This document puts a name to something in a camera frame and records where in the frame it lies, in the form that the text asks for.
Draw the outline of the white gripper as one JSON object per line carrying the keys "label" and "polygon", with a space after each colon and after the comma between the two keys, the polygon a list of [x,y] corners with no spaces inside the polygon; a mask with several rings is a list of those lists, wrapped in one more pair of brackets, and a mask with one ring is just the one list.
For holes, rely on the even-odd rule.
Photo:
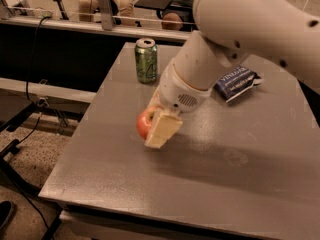
{"label": "white gripper", "polygon": [[[155,89],[147,107],[158,107],[161,103],[166,108],[189,113],[208,99],[211,91],[212,89],[197,90],[185,83],[176,72],[175,61],[171,59],[162,72],[159,86]],[[179,131],[182,124],[182,119],[172,111],[157,109],[145,145],[150,148],[161,148]]]}

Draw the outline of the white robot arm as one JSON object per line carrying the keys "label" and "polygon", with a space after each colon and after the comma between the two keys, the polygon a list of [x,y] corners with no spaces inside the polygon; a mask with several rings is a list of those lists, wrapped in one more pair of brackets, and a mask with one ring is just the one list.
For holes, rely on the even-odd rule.
{"label": "white robot arm", "polygon": [[320,18],[286,0],[194,0],[193,31],[161,74],[148,104],[155,110],[145,145],[162,147],[215,83],[250,54],[320,89]]}

